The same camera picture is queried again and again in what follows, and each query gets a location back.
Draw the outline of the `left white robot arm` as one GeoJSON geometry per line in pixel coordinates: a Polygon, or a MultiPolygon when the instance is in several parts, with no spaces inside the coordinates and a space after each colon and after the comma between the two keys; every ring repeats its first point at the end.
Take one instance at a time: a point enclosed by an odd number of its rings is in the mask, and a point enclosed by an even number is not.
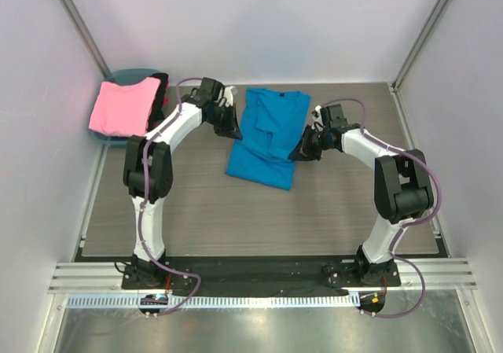
{"type": "Polygon", "coordinates": [[[134,205],[136,241],[130,262],[123,270],[123,289],[148,289],[164,285],[172,274],[165,263],[163,205],[174,181],[172,156],[179,144],[203,123],[219,137],[242,139],[237,122],[235,86],[204,77],[200,85],[182,96],[175,87],[174,111],[152,131],[129,138],[123,184],[134,205]]]}

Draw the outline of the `blue t shirt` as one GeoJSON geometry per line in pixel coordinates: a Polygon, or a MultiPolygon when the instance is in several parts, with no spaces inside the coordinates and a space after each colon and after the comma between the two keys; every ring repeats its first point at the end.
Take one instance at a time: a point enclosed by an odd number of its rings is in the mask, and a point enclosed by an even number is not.
{"type": "Polygon", "coordinates": [[[302,136],[310,95],[301,91],[249,88],[226,174],[289,191],[296,164],[288,156],[302,136]]]}

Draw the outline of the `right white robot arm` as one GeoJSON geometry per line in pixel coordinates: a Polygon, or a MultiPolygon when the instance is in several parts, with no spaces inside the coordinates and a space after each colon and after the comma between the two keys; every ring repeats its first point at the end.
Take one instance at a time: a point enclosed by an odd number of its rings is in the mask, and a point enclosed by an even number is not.
{"type": "Polygon", "coordinates": [[[393,272],[395,250],[409,227],[426,221],[424,213],[437,210],[434,176],[418,149],[404,150],[372,135],[362,123],[349,123],[342,101],[316,106],[313,122],[288,158],[320,160],[336,149],[360,160],[373,171],[373,200],[377,218],[366,241],[358,247],[351,270],[363,285],[377,285],[393,272]]]}

